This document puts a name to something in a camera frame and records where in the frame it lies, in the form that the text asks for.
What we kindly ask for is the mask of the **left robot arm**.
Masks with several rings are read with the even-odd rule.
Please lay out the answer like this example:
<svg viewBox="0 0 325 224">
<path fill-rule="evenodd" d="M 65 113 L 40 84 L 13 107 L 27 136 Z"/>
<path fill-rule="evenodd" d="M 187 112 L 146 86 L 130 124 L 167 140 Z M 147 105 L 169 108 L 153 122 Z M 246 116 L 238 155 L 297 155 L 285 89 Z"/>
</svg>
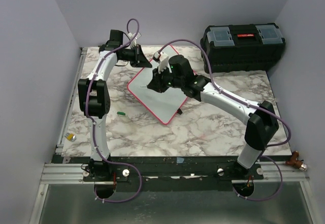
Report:
<svg viewBox="0 0 325 224">
<path fill-rule="evenodd" d="M 90 131 L 91 156 L 89 176 L 102 181 L 112 177 L 113 169 L 107 162 L 110 150 L 107 145 L 106 118 L 111 101 L 107 79 L 118 61 L 128 61 L 134 68 L 151 68 L 137 39 L 139 32 L 128 33 L 129 41 L 123 44 L 124 32 L 111 30 L 110 39 L 99 47 L 99 60 L 86 79 L 78 81 L 79 107 L 87 118 Z"/>
</svg>

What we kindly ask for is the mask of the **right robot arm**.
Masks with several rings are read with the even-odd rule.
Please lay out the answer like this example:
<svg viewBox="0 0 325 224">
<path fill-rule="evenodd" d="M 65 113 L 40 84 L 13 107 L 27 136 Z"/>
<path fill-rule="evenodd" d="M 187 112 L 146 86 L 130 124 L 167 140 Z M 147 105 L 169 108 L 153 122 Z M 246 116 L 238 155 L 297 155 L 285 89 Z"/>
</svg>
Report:
<svg viewBox="0 0 325 224">
<path fill-rule="evenodd" d="M 252 166 L 266 150 L 279 129 L 273 105 L 246 100 L 222 87 L 210 78 L 195 74 L 187 58 L 183 55 L 169 57 L 165 53 L 155 53 L 153 60 L 158 66 L 152 71 L 152 79 L 147 85 L 158 93 L 169 88 L 180 89 L 187 97 L 213 105 L 236 117 L 245 126 L 245 146 L 234 165 L 234 175 L 245 179 L 252 173 Z"/>
</svg>

